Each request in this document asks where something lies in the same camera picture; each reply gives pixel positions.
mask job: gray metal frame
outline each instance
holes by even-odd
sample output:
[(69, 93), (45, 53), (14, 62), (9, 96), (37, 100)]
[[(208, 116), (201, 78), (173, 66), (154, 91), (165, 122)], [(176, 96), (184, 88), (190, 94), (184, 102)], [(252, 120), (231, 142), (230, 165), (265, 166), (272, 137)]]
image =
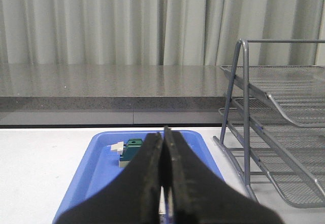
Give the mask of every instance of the gray metal frame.
[[(225, 130), (228, 125), (228, 116), (229, 116), (229, 109), (230, 109), (230, 103), (232, 99), (232, 93), (236, 78), (236, 69), (238, 65), (238, 58), (241, 48), (243, 48), (243, 81), (242, 81), (242, 89), (243, 89), (243, 127), (244, 127), (244, 137), (243, 137), (243, 147), (244, 147), (244, 177), (243, 181), (245, 184), (245, 187), (248, 192), (251, 191), (251, 181), (250, 181), (250, 157), (251, 157), (251, 149), (250, 149), (250, 135), (249, 135), (249, 128), (250, 128), (250, 112), (249, 112), (249, 95), (250, 95), (250, 84), (249, 84), (249, 43), (325, 43), (325, 40), (245, 40), (245, 39), (239, 39), (235, 46), (235, 52), (233, 57), (233, 63), (232, 63), (232, 69), (229, 76), (229, 84), (227, 89), (227, 95), (226, 95), (226, 103), (225, 103), (225, 109), (224, 109), (224, 115), (223, 115), (223, 123), (221, 128), (221, 134), (220, 139), (218, 140), (219, 144), (224, 145), (224, 136), (225, 136)], [(278, 149), (280, 149), (281, 152), (286, 153), (283, 151), (283, 148), (279, 148), (278, 145), (276, 145)], [(309, 175), (307, 173), (308, 178), (313, 179), (313, 176)], [(319, 186), (319, 183), (316, 181), (317, 189), (320, 191), (321, 194), (324, 194), (323, 189), (321, 186)]]
[[(228, 157), (228, 160), (233, 164), (234, 168), (236, 169), (237, 175), (240, 177), (240, 179), (244, 182), (245, 181), (245, 174), (242, 170), (242, 168), (240, 167), (238, 161), (236, 160), (236, 158), (234, 157), (234, 155), (232, 154), (232, 150), (228, 149), (224, 144), (220, 144), (219, 139), (216, 136), (213, 136), (213, 140), (214, 142), (216, 142), (216, 145), (223, 151), (223, 153), (225, 153), (225, 155)], [(253, 189), (251, 188), (250, 185), (247, 185), (245, 187), (246, 189), (246, 193), (247, 195), (255, 200), (257, 200), (257, 197), (253, 191)]]

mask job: granite countertop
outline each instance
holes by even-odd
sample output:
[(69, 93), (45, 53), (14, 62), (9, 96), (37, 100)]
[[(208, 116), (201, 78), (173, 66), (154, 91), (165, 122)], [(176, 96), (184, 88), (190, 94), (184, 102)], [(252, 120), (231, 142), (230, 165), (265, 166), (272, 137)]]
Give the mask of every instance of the granite countertop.
[(2, 64), (0, 82), (0, 113), (216, 111), (228, 87), (218, 66)]

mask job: table surface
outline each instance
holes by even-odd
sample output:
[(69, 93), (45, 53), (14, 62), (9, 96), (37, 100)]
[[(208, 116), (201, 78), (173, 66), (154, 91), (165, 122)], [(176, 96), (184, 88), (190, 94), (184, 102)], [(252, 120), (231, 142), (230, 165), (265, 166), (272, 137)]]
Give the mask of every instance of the table surface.
[(161, 125), (221, 123), (228, 80), (219, 66), (0, 64), (0, 84), (0, 125)]
[[(212, 140), (214, 135), (219, 136), (219, 127), (172, 129), (200, 133), (225, 181), (245, 194), (228, 158)], [(162, 128), (0, 129), (0, 223), (50, 224), (91, 138), (105, 131), (125, 130)], [(226, 133), (226, 144), (238, 147), (230, 132)], [(252, 187), (260, 203), (275, 209), (285, 223), (323, 223), (324, 208), (293, 208), (279, 197), (266, 177), (259, 176), (258, 182)]]

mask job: small object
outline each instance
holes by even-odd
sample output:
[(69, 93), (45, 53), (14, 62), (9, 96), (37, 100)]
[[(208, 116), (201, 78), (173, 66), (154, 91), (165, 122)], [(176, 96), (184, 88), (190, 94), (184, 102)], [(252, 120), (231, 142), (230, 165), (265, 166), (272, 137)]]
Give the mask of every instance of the small object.
[(142, 146), (142, 139), (129, 139), (120, 156), (118, 166), (126, 167)]
[(159, 215), (166, 214), (166, 205), (165, 205), (165, 198), (164, 198), (164, 188), (161, 186), (160, 188), (160, 199), (159, 199)]
[(111, 151), (115, 151), (119, 155), (123, 154), (123, 150), (124, 150), (124, 142), (123, 141), (111, 145)]

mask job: white table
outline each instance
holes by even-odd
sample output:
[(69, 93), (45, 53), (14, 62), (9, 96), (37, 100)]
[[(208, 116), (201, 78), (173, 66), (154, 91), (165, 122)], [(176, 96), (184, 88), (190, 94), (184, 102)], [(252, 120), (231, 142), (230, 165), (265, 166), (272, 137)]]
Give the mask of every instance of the white table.
[[(193, 130), (205, 140), (225, 181), (241, 193), (244, 187), (227, 157), (214, 145), (219, 127), (175, 127)], [(105, 131), (162, 128), (0, 129), (0, 223), (50, 224), (91, 140)], [(238, 142), (226, 134), (226, 143)], [(269, 183), (253, 184), (264, 205), (276, 209), (286, 223), (324, 223), (325, 210), (288, 206)]]

